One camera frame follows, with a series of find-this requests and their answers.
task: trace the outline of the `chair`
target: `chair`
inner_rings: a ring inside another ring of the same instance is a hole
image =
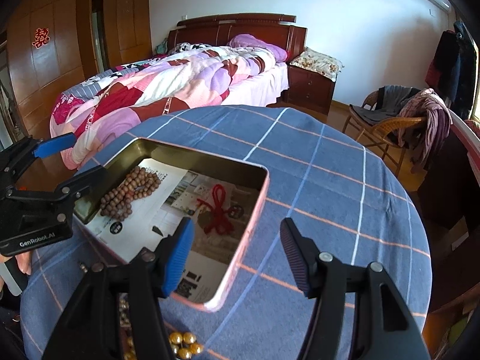
[[[369,105],[370,110],[374,110],[375,105],[377,104],[378,91],[370,93],[365,101],[362,104],[362,108],[365,108]],[[393,131],[399,130],[400,128],[420,128],[426,126],[427,118],[426,117],[390,117],[388,119],[382,120],[381,122],[370,125],[365,120],[363,120],[359,114],[355,112],[352,105],[349,106],[350,115],[346,118],[345,125],[343,126],[342,132],[345,133],[348,125],[354,127],[359,134],[355,139],[357,142],[362,137],[363,134],[372,142],[372,144],[365,145],[365,147],[376,146],[380,148],[383,153],[382,160],[387,156],[390,158],[397,167],[395,170],[395,177],[398,178],[400,173],[400,168],[402,167],[403,157],[405,156],[405,151],[407,150],[407,144],[405,143],[402,146],[398,145],[397,137],[393,134]],[[388,154],[388,149],[390,146],[397,149],[401,149],[400,160],[397,162],[393,157]]]

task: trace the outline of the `red string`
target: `red string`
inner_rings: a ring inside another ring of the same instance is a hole
[[[222,208],[226,194],[225,188],[221,184],[215,184],[212,188],[212,198],[215,207],[212,207],[212,205],[205,200],[197,199],[200,203],[199,207],[206,205],[213,214],[212,221],[203,228],[205,234],[210,233],[212,229],[215,229],[219,235],[230,234],[233,232],[233,225],[225,216],[225,214],[229,214],[232,211],[232,208],[229,208],[228,210]]]

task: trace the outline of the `wooden headboard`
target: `wooden headboard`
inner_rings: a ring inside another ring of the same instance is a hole
[[[295,23],[296,20],[296,16],[276,13],[233,13],[195,17],[177,23],[178,28],[169,33],[167,46],[169,50],[182,42],[224,46],[234,36],[248,33],[285,49],[289,53],[287,62],[290,62],[303,51],[307,35],[306,28],[288,24]]]

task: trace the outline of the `purple pillow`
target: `purple pillow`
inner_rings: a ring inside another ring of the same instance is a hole
[[[229,47],[261,47],[269,50],[277,62],[285,62],[288,57],[287,52],[281,47],[264,42],[250,34],[239,34],[233,37],[226,45]]]

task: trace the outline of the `round table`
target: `round table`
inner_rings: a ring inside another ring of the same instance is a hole
[[[82,170],[105,164],[136,137],[195,147],[262,164],[270,187],[261,218],[225,305],[215,313],[160,301],[170,329],[192,331],[206,351],[196,359],[296,359],[314,306],[295,286],[279,242],[289,216],[321,251],[344,263],[380,261],[423,327],[431,290],[428,241],[404,188],[379,157],[291,108],[217,106],[155,117],[118,137]],[[79,228],[33,256],[22,296],[27,356],[40,359],[83,275],[79,263],[114,264]],[[354,298],[347,296],[339,359],[349,351]]]

